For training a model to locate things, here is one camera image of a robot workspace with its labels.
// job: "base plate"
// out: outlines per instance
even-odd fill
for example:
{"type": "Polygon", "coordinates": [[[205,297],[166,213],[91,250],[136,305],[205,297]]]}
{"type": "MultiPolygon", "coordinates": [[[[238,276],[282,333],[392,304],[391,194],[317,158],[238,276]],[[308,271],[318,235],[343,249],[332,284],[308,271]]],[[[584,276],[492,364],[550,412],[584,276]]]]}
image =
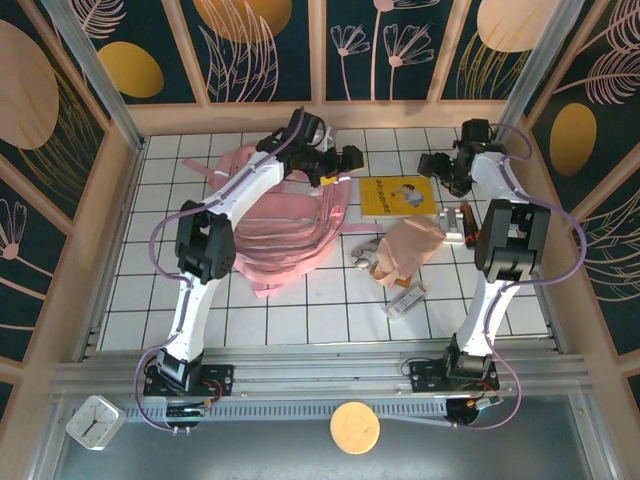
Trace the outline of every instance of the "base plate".
{"type": "Polygon", "coordinates": [[[147,369],[147,377],[144,383],[142,395],[145,397],[211,397],[208,382],[214,388],[215,396],[228,397],[233,388],[233,365],[202,365],[200,379],[193,391],[177,392],[167,385],[166,380],[160,376],[155,365],[147,369]]]}
{"type": "MultiPolygon", "coordinates": [[[[446,378],[444,359],[420,360],[409,362],[411,388],[413,393],[424,392],[469,392],[482,393],[483,385],[471,378],[446,378]]],[[[489,387],[498,390],[500,382],[494,362],[484,380],[489,387]]]]}

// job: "analog clock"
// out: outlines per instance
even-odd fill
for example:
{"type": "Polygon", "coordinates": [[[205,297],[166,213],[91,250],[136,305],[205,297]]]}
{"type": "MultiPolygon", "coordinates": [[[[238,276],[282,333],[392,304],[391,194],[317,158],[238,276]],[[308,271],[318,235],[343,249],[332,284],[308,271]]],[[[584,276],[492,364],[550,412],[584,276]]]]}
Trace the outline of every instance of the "analog clock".
{"type": "Polygon", "coordinates": [[[126,414],[101,395],[91,395],[67,423],[67,433],[89,450],[102,450],[126,414]]]}

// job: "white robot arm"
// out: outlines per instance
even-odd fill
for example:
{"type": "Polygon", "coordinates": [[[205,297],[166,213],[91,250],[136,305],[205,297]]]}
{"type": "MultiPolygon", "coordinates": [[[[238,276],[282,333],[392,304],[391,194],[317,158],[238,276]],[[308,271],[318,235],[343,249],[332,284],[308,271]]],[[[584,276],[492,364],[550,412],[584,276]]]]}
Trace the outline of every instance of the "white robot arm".
{"type": "Polygon", "coordinates": [[[173,390],[189,392],[198,380],[211,301],[235,259],[233,231],[251,206],[293,170],[306,173],[317,187],[323,177],[363,166],[360,150],[345,146],[338,154],[331,128],[299,109],[287,128],[258,143],[247,165],[224,187],[199,204],[183,205],[183,211],[211,206],[180,218],[178,224],[178,266],[189,282],[180,288],[169,333],[173,340],[157,355],[157,372],[173,390]]]}
{"type": "MultiPolygon", "coordinates": [[[[474,252],[478,281],[469,313],[443,357],[409,363],[414,392],[482,392],[483,382],[499,388],[487,340],[493,344],[507,305],[518,290],[517,285],[506,287],[539,268],[551,215],[548,209],[514,193],[524,190],[508,163],[503,163],[506,151],[493,142],[488,121],[465,122],[461,137],[454,143],[455,157],[425,154],[418,172],[438,178],[457,197],[469,193],[476,182],[491,199],[474,252]]],[[[462,413],[456,421],[467,423],[464,401],[460,405],[462,413]]]]}
{"type": "MultiPolygon", "coordinates": [[[[499,387],[485,329],[493,342],[516,290],[504,293],[503,287],[534,273],[540,265],[550,212],[513,194],[513,185],[520,189],[519,183],[510,171],[510,182],[502,175],[504,147],[492,143],[489,131],[486,121],[465,122],[462,140],[456,142],[456,158],[425,154],[418,169],[425,176],[438,177],[460,197],[475,181],[492,201],[476,246],[478,283],[469,313],[442,359],[410,364],[416,392],[477,391],[480,381],[499,387]],[[491,308],[491,318],[487,318],[491,308]]],[[[211,300],[221,279],[231,270],[235,258],[233,230],[242,216],[292,170],[302,170],[311,185],[317,186],[321,177],[362,166],[362,152],[345,147],[338,155],[330,129],[318,117],[296,110],[287,129],[260,142],[249,163],[221,190],[200,204],[185,203],[183,210],[213,206],[181,218],[178,227],[179,267],[193,286],[180,289],[169,335],[175,339],[157,356],[158,373],[172,389],[190,392],[198,380],[211,300]],[[301,114],[305,116],[302,133],[295,134],[293,126],[301,114]],[[275,157],[270,154],[291,136],[296,138],[290,147],[275,157]],[[209,229],[206,233],[202,231],[205,227],[209,229]]]]}

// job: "book cover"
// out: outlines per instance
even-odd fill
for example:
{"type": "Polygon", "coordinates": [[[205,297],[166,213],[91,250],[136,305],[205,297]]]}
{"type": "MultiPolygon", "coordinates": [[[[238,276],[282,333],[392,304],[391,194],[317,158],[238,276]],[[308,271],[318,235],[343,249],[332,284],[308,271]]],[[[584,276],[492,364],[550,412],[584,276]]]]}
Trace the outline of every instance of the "book cover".
{"type": "Polygon", "coordinates": [[[362,216],[369,218],[437,214],[426,177],[361,178],[360,202],[362,216]]]}

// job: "yellow round pad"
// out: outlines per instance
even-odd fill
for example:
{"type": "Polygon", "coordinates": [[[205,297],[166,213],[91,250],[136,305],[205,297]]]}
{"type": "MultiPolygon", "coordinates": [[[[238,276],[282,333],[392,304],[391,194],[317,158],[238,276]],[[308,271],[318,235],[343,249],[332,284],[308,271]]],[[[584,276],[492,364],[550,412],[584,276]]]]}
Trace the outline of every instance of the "yellow round pad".
{"type": "Polygon", "coordinates": [[[364,403],[345,403],[331,417],[331,436],[343,452],[366,453],[374,447],[379,435],[378,417],[364,403]]]}

